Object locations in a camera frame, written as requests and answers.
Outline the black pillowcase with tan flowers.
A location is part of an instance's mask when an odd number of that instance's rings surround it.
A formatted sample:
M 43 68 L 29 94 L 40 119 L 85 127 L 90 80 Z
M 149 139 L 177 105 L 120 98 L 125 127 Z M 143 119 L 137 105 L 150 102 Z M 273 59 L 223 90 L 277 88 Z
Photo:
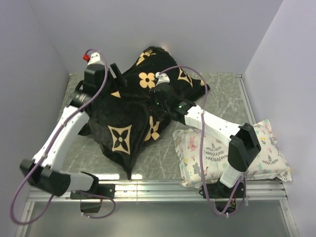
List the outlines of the black pillowcase with tan flowers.
M 158 82 L 155 74 L 164 69 L 169 69 L 171 88 L 180 99 L 195 101 L 210 89 L 179 68 L 163 48 L 150 46 L 122 74 L 126 86 L 108 75 L 103 91 L 87 108 L 89 122 L 79 132 L 91 135 L 103 155 L 123 168 L 128 180 L 143 144 L 157 140 L 171 123 L 169 115 L 154 112 L 150 105 L 150 91 Z

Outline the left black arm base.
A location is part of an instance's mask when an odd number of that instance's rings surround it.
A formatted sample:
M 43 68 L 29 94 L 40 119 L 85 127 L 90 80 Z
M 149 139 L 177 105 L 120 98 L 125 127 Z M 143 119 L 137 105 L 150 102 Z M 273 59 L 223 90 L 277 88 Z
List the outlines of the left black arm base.
M 80 201 L 80 212 L 83 216 L 90 219 L 102 219 L 110 216 L 116 209 L 115 184 L 99 184 L 93 191 L 71 191 L 70 199 Z M 105 215 L 96 216 L 101 211 L 105 201 L 113 204 L 112 210 Z

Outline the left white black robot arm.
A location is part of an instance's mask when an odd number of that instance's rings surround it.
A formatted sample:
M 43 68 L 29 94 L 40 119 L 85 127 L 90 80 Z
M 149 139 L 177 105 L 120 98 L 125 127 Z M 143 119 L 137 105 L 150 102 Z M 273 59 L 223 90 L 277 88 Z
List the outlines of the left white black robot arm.
M 69 95 L 62 115 L 43 147 L 32 159 L 24 159 L 20 170 L 29 183 L 42 191 L 60 197 L 66 192 L 82 192 L 87 198 L 99 194 L 99 179 L 86 173 L 63 172 L 62 166 L 68 150 L 81 129 L 88 123 L 89 107 L 97 97 L 126 87 L 116 64 L 105 69 L 101 62 L 89 63 L 81 80 Z

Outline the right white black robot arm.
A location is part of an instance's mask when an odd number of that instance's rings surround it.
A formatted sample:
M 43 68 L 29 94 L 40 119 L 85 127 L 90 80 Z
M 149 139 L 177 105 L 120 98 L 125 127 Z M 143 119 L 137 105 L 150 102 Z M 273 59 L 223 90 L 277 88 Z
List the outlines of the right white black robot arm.
M 252 125 L 239 125 L 215 116 L 196 103 L 183 99 L 175 93 L 168 82 L 158 82 L 150 91 L 152 109 L 174 121 L 191 126 L 214 136 L 228 147 L 228 167 L 217 186 L 219 195 L 229 197 L 235 191 L 235 183 L 249 168 L 261 145 Z

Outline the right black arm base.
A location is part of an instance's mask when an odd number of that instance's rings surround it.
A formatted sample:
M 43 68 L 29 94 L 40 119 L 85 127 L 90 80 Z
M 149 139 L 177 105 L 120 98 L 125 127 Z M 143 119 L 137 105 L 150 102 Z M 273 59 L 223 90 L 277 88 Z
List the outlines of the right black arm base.
M 232 194 L 234 188 L 228 188 L 222 183 L 213 183 L 207 184 L 207 191 L 210 199 L 229 199 Z M 240 182 L 234 192 L 232 200 L 229 202 L 228 208 L 226 209 L 226 213 L 229 215 L 236 212 L 238 210 L 237 198 L 242 198 L 241 203 L 244 202 L 246 197 L 244 183 Z M 226 201 L 215 201 L 215 207 L 218 212 L 222 212 L 227 204 Z

